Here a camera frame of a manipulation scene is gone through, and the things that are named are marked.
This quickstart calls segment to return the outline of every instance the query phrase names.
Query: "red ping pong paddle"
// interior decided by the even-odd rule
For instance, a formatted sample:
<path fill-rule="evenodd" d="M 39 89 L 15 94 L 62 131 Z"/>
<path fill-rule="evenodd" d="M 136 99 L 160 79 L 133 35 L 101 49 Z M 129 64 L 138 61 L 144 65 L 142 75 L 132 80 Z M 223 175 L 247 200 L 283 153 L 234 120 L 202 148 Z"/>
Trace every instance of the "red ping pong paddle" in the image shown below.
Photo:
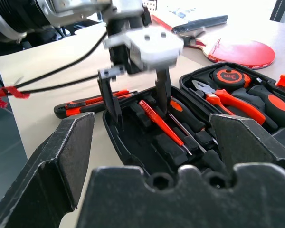
<path fill-rule="evenodd" d="M 206 40 L 202 37 L 193 40 L 190 47 L 201 49 L 212 62 L 235 62 L 251 69 L 267 67 L 276 57 L 271 47 L 253 40 L 233 38 Z"/>

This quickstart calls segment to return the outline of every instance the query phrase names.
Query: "red tape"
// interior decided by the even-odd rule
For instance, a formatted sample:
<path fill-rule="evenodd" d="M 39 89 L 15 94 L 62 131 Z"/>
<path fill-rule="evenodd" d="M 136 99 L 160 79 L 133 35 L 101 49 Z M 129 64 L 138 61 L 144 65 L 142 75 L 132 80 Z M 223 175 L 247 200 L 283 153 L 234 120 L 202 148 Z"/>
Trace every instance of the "red tape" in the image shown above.
<path fill-rule="evenodd" d="M 0 88 L 0 108 L 6 108 L 7 102 L 3 101 L 1 97 L 6 96 L 6 93 L 11 93 L 16 98 L 28 99 L 30 94 L 22 94 L 16 87 L 8 86 Z"/>

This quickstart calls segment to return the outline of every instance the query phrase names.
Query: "floor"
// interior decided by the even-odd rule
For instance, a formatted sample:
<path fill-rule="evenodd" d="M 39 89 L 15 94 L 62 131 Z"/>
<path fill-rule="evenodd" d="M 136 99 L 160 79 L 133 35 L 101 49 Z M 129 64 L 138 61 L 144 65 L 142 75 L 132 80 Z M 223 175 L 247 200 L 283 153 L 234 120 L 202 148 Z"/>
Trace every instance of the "floor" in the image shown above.
<path fill-rule="evenodd" d="M 0 200 L 26 161 L 14 116 L 9 111 L 0 109 Z"/>

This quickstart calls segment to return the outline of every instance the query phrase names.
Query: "beige table surface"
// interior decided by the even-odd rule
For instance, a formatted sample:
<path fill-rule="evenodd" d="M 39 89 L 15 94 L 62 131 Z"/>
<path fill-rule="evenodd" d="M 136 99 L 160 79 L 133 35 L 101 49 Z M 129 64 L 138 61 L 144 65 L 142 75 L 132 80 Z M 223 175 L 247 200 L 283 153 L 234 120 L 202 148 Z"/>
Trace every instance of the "beige table surface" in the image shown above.
<path fill-rule="evenodd" d="M 231 24 L 208 29 L 210 34 L 236 33 L 248 36 L 271 46 L 276 52 L 276 60 L 268 68 L 259 70 L 269 77 L 278 79 L 280 74 L 285 74 L 285 25 L 268 21 L 263 24 Z M 91 33 L 79 33 L 78 36 L 68 37 L 61 41 L 32 48 L 12 55 L 0 57 L 0 72 L 5 86 L 10 86 L 17 79 L 24 76 L 22 82 L 47 73 L 58 67 L 72 62 L 85 54 L 104 32 L 100 28 L 98 35 Z M 178 86 L 179 77 L 203 66 L 211 64 L 199 50 L 186 48 L 175 68 L 171 69 L 171 81 Z M 84 62 L 58 73 L 48 79 L 22 89 L 41 88 L 64 82 L 73 81 L 85 76 L 94 75 L 98 69 L 109 67 L 109 53 L 104 51 L 102 45 L 96 52 Z M 129 89 L 143 90 L 154 86 L 155 74 L 141 74 L 136 76 L 120 76 L 112 83 L 113 90 Z M 53 108 L 55 105 L 94 96 L 100 94 L 96 80 L 74 85 L 71 87 L 32 94 L 27 100 L 10 97 L 10 104 L 14 112 L 16 123 L 28 157 L 34 150 L 56 129 L 60 120 L 55 117 Z M 102 121 L 102 113 L 96 114 L 94 126 L 90 162 L 86 180 L 91 170 L 98 166 L 121 166 L 117 153 L 107 135 Z M 61 226 L 72 228 L 76 224 L 78 210 L 64 217 Z"/>
<path fill-rule="evenodd" d="M 78 59 L 85 54 L 104 33 L 104 29 L 97 33 L 72 36 L 61 41 L 32 48 L 12 55 L 0 57 L 0 72 L 6 86 L 16 82 L 24 76 L 22 82 L 47 73 L 58 67 Z M 98 69 L 110 66 L 109 53 L 101 45 L 93 55 L 84 62 L 22 89 L 41 88 L 61 84 L 86 76 L 94 75 Z M 202 66 L 180 57 L 177 67 L 170 70 L 173 85 L 178 86 L 180 76 L 192 72 Z M 111 83 L 113 90 L 129 89 L 142 91 L 155 86 L 155 74 L 140 74 L 136 76 L 120 76 Z M 10 97 L 10 104 L 16 119 L 21 139 L 28 157 L 34 150 L 55 131 L 60 123 L 53 112 L 54 106 L 71 100 L 91 97 L 100 94 L 96 80 L 70 86 L 63 89 L 44 93 L 32 94 L 27 100 Z M 99 166 L 122 166 L 122 163 L 108 137 L 102 120 L 102 112 L 96 114 L 93 132 L 90 162 L 86 180 L 89 179 L 93 168 Z M 64 217 L 60 227 L 75 227 L 78 210 Z"/>

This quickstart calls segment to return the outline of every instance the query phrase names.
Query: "orange screwdriver handle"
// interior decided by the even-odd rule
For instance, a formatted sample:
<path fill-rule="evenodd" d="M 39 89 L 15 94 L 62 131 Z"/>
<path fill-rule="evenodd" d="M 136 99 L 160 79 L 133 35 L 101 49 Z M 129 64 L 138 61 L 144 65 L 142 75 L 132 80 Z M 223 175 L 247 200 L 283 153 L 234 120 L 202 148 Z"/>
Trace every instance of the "orange screwdriver handle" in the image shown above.
<path fill-rule="evenodd" d="M 235 98 L 234 96 L 230 95 L 225 89 L 217 90 L 215 92 L 215 95 L 220 98 L 220 101 L 223 105 L 232 106 L 243 111 L 252 119 L 257 121 L 260 125 L 263 125 L 266 121 L 266 117 L 257 108 L 245 101 Z"/>
<path fill-rule="evenodd" d="M 164 120 L 144 101 L 138 103 L 147 113 L 148 117 L 156 123 L 173 141 L 179 146 L 183 146 L 184 142 L 171 130 L 171 128 L 164 122 Z"/>
<path fill-rule="evenodd" d="M 219 109 L 224 114 L 234 115 L 233 112 L 229 111 L 220 101 L 220 98 L 215 94 L 207 95 L 206 101 L 212 104 L 214 107 Z"/>

